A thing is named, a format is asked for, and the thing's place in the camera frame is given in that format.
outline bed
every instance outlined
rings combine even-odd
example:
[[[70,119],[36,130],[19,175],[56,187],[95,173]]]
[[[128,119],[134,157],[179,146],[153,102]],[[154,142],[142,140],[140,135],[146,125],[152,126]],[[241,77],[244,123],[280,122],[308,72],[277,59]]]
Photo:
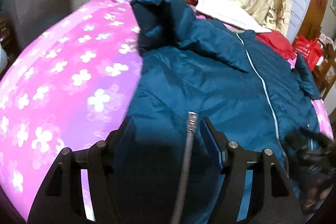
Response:
[[[83,5],[31,43],[1,81],[0,184],[24,219],[61,149],[89,148],[125,117],[142,68],[129,1]]]

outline red bag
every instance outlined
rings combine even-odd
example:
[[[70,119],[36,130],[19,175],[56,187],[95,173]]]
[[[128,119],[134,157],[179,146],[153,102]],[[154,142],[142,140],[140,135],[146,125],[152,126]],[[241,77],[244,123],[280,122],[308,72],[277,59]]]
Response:
[[[318,38],[309,41],[303,35],[300,35],[293,47],[295,52],[299,52],[306,60],[310,71],[313,71],[316,63],[323,55],[320,45],[317,43]]]

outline white pillow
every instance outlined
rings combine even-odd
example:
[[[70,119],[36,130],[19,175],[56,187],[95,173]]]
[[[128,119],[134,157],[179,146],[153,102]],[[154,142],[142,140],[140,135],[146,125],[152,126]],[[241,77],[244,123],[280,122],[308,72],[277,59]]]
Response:
[[[198,0],[195,8],[205,15],[243,30],[253,30],[256,33],[272,32],[261,27],[253,17],[231,0]]]

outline screw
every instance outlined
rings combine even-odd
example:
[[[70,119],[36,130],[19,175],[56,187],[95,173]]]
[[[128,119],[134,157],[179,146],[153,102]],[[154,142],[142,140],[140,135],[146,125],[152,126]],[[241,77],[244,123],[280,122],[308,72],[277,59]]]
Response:
[[[273,151],[270,150],[269,148],[266,148],[266,149],[264,150],[264,152],[265,152],[265,154],[268,155],[268,156],[271,156],[271,155],[273,154]]]
[[[99,141],[99,142],[97,142],[97,146],[98,147],[104,147],[105,145],[106,145],[105,141]]]
[[[229,142],[229,147],[231,147],[231,148],[237,148],[238,144],[236,142]]]
[[[69,154],[70,148],[68,148],[68,147],[63,148],[61,152],[62,152],[63,155]]]

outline red cloth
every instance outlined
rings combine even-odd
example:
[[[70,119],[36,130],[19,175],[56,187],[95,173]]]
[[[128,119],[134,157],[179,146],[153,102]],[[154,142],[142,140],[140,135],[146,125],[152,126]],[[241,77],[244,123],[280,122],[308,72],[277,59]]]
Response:
[[[292,44],[281,33],[272,30],[271,33],[257,33],[256,38],[266,45],[269,45],[286,60],[295,59],[296,55]]]

